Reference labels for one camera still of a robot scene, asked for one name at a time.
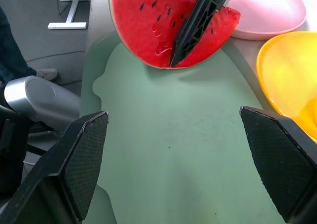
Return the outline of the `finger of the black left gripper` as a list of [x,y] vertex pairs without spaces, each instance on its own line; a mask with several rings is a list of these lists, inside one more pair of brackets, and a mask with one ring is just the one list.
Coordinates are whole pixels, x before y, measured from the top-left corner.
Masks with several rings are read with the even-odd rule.
[[184,20],[174,39],[169,62],[170,67],[176,67],[189,55],[201,40],[215,13],[226,7],[228,3],[229,0],[196,1],[189,18]]

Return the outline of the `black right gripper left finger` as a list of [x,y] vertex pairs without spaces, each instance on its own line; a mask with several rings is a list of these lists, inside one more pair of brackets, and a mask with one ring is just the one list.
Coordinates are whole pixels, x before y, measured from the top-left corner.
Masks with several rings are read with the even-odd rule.
[[100,174],[106,111],[72,122],[27,174],[0,214],[2,224],[80,224]]

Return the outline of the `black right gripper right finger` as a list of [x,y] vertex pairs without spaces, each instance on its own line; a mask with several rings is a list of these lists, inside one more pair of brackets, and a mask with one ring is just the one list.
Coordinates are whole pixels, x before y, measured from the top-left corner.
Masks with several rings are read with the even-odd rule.
[[242,106],[253,162],[277,211],[288,224],[317,222],[317,145],[290,118]]

